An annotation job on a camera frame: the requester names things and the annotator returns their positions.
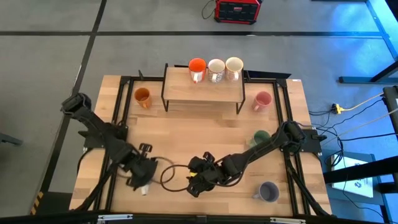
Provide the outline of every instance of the desk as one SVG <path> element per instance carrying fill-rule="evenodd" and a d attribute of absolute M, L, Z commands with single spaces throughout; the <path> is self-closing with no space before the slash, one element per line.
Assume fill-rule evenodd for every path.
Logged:
<path fill-rule="evenodd" d="M 99 90 L 95 113 L 105 122 L 110 122 L 120 76 L 104 76 Z M 287 80 L 289 97 L 294 120 L 302 124 L 310 124 L 304 90 L 300 80 Z M 247 103 L 236 114 L 231 103 L 217 102 L 173 102 L 169 112 L 165 112 L 160 98 L 162 82 L 134 82 L 133 91 L 140 87 L 149 89 L 152 95 L 152 107 L 141 108 L 137 102 L 130 104 L 127 125 L 129 134 L 127 141 L 135 146 L 142 142 L 153 145 L 149 156 L 163 156 L 176 164 L 188 164 L 189 160 L 201 157 L 205 151 L 211 152 L 216 159 L 227 154 L 243 152 L 247 149 L 246 139 L 258 129 L 270 134 L 278 128 L 275 100 L 268 110 L 255 113 L 251 109 L 254 96 L 259 91 L 268 91 L 273 95 L 273 87 L 263 83 L 245 83 Z M 124 89 L 122 102 L 127 89 Z M 283 92 L 279 89 L 284 119 Z M 73 191 L 70 209 L 77 208 L 89 195 L 98 182 L 103 149 L 94 149 L 82 161 Z M 329 199 L 323 180 L 319 160 L 311 153 L 301 153 L 305 183 L 322 208 L 331 213 Z M 169 166 L 159 161 L 155 179 Z M 176 175 L 167 183 L 170 189 L 180 189 L 188 185 L 188 170 L 176 169 Z M 274 203 L 265 203 L 252 199 L 252 195 L 260 183 L 272 181 L 280 190 L 280 197 Z M 149 194 L 141 195 L 141 191 L 132 191 L 125 185 L 126 179 L 118 176 L 113 195 L 111 210 L 113 212 L 134 213 L 174 213 L 174 214 L 207 214 L 207 215 L 255 215 L 255 216 L 291 216 L 289 190 L 283 155 L 275 150 L 248 166 L 242 181 L 234 187 L 215 187 L 210 192 L 203 192 L 198 198 L 188 192 L 167 192 L 158 184 L 151 184 Z M 104 187 L 100 208 L 104 208 L 108 186 Z M 303 213 L 300 190 L 296 186 L 298 210 Z"/>

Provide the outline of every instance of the white mug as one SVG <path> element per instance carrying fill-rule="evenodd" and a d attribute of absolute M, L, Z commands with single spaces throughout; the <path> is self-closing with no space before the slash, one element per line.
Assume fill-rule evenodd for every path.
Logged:
<path fill-rule="evenodd" d="M 239 80 L 239 76 L 242 74 L 243 61 L 237 57 L 230 57 L 225 62 L 226 77 L 228 80 L 236 81 Z"/>
<path fill-rule="evenodd" d="M 225 74 L 225 63 L 220 59 L 213 59 L 208 64 L 209 80 L 213 83 L 219 83 Z"/>

